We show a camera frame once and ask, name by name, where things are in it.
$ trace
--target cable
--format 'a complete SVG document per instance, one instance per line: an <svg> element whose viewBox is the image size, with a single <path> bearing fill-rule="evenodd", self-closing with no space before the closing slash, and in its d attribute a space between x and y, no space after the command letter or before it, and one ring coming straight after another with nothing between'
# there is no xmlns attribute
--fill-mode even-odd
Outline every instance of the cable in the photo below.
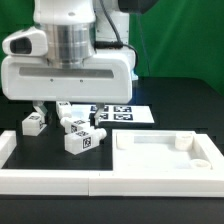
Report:
<svg viewBox="0 0 224 224"><path fill-rule="evenodd" d="M108 22L109 22L111 28L113 29L113 31L114 31L114 33L115 33L115 35L116 35L117 41L118 41L118 42L122 42L122 41L121 41L120 34L119 34L119 32L118 32L116 26L114 25L113 20L111 19L110 15L108 14L108 12L107 12L107 10L106 10L106 8L105 8L105 5L104 5L103 0L99 0L99 2L100 2L100 5L101 5L101 7L102 7L102 9L103 9L104 15L106 16L106 18L107 18L107 20L108 20Z"/></svg>
<svg viewBox="0 0 224 224"><path fill-rule="evenodd" d="M149 74L149 76L151 76L150 66L149 66L149 56L148 56L148 53L146 51L146 43L145 43L145 39L143 37L143 29L142 29L142 24L141 24L139 15L137 15L137 21L138 21L138 26L139 26L139 30L140 30L140 36L141 36L141 41L142 41L143 52L144 52L144 55L146 57L148 74Z"/></svg>
<svg viewBox="0 0 224 224"><path fill-rule="evenodd" d="M124 44L122 41L121 41L121 37L120 37L120 34L113 22L113 20L111 19L109 13L107 12L106 8L105 8L105 5L104 5L104 2L103 0L99 0L100 2L100 5L101 5L101 8L104 12L104 15L105 17L107 18L111 28L113 29L114 33L115 33L115 36L117 38L117 41L116 42L107 42L107 41L96 41L95 42L95 47L98 48L98 49L105 49L105 48L116 48L116 49L121 49L123 48L124 46L125 47L128 47L129 49L133 50L135 52L135 67L137 67L138 65L138 52L137 50L132 47L131 45L128 45L128 44Z"/></svg>

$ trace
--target green screen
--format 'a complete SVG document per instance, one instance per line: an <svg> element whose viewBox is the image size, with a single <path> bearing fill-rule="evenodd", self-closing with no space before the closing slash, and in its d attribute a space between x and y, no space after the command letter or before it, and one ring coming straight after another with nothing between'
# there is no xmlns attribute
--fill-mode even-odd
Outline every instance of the green screen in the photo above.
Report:
<svg viewBox="0 0 224 224"><path fill-rule="evenodd" d="M1 42L33 25L33 8L34 0L0 1ZM198 78L224 95L223 0L160 0L131 16L130 44L139 53L137 75Z"/></svg>

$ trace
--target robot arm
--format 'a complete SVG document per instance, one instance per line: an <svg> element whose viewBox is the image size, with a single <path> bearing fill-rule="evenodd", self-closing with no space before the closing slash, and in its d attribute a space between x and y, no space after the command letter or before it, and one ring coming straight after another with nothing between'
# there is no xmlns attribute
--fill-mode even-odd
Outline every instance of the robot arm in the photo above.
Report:
<svg viewBox="0 0 224 224"><path fill-rule="evenodd" d="M143 13L156 2L35 0L35 26L3 42L9 55L2 63L4 94L13 100L128 103L135 66L135 52L123 47L129 13ZM120 49L95 46L117 40L102 6L117 27Z"/></svg>

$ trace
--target black table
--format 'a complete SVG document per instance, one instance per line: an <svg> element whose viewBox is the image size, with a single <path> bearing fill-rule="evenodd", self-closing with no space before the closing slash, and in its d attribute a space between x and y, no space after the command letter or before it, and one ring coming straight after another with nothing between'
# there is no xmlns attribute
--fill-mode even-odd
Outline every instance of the black table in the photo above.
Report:
<svg viewBox="0 0 224 224"><path fill-rule="evenodd" d="M141 78L130 104L148 105L155 124L102 123L108 137L78 156L64 151L64 130L53 102L48 127L38 137L22 136L31 102L0 95L0 133L16 130L18 146L4 169L112 170L111 129L194 130L206 133L224 154L224 97L190 78ZM174 197L0 196L1 223L223 223L224 199Z"/></svg>

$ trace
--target white plastic tray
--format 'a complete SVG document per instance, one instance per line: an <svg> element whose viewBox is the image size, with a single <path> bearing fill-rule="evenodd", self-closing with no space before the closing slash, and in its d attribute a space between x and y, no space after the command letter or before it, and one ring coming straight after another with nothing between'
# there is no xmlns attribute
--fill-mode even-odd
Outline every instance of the white plastic tray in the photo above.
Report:
<svg viewBox="0 0 224 224"><path fill-rule="evenodd" d="M92 195L224 197L224 157L207 135L175 148L179 131L113 131L113 173L90 179ZM205 160L211 169L190 166Z"/></svg>
<svg viewBox="0 0 224 224"><path fill-rule="evenodd" d="M0 194L224 197L222 154L194 132L192 149L177 150L176 133L114 130L113 171L0 170ZM211 169L191 168L192 159Z"/></svg>

